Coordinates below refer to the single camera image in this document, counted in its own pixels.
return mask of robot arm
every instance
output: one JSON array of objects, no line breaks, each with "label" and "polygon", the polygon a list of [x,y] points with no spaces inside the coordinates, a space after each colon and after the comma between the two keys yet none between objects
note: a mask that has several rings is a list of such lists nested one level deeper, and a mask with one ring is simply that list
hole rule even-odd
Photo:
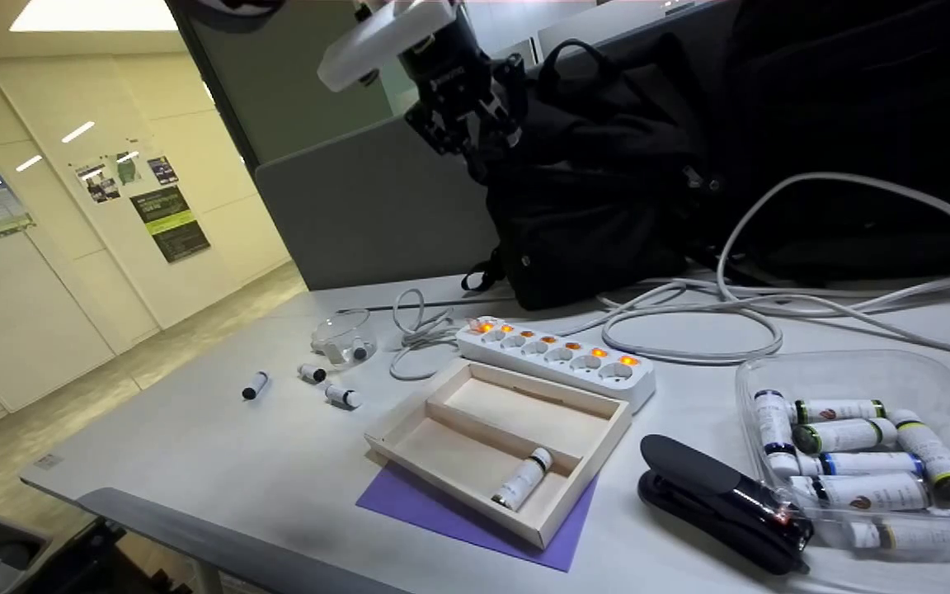
[{"label": "robot arm", "polygon": [[491,63],[466,20],[463,0],[390,0],[320,59],[316,77],[340,93],[403,59],[418,89],[407,124],[443,155],[463,155],[470,180],[520,142],[524,63]]}]

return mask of purple mat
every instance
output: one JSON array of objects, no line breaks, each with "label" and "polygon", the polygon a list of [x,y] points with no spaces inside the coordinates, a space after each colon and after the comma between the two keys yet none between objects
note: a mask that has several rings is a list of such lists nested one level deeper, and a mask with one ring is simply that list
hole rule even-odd
[{"label": "purple mat", "polygon": [[554,572],[570,572],[578,537],[585,528],[585,514],[592,501],[592,487],[591,483],[579,498],[573,501],[570,514],[563,517],[562,532],[551,537],[545,550],[517,542],[504,528],[491,525],[487,517],[463,510],[448,495],[430,490],[418,483],[412,472],[400,465],[382,465],[382,472],[373,480],[373,487],[356,498],[359,510],[379,511],[385,517],[418,525],[424,532],[469,542],[474,548],[487,548],[507,558],[520,558],[532,565],[545,565]]}]

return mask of white wall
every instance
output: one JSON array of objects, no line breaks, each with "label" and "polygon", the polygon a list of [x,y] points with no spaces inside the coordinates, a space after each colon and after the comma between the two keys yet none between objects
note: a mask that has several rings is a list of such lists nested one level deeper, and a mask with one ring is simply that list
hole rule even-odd
[{"label": "white wall", "polygon": [[[133,139],[172,158],[210,250],[169,265],[126,198],[84,196],[77,165]],[[37,220],[0,238],[0,415],[286,265],[187,58],[0,63],[0,176]]]}]

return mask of ceiling light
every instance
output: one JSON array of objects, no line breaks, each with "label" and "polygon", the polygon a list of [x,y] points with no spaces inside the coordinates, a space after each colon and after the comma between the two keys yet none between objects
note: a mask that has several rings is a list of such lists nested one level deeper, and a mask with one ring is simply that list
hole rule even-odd
[{"label": "ceiling light", "polygon": [[164,0],[31,0],[12,33],[164,33],[174,17]]},{"label": "ceiling light", "polygon": [[20,163],[15,172],[31,172],[38,163],[43,163],[43,155],[34,155],[34,158]]},{"label": "ceiling light", "polygon": [[92,130],[92,124],[82,124],[80,130],[67,131],[59,142],[77,142],[80,137],[84,137]]}]

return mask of ceiling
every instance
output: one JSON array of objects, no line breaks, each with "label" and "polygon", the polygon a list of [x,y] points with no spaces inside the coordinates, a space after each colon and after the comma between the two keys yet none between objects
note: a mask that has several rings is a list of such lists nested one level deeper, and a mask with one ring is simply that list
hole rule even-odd
[{"label": "ceiling", "polygon": [[0,59],[183,53],[178,33],[11,33],[27,0],[0,0]]}]

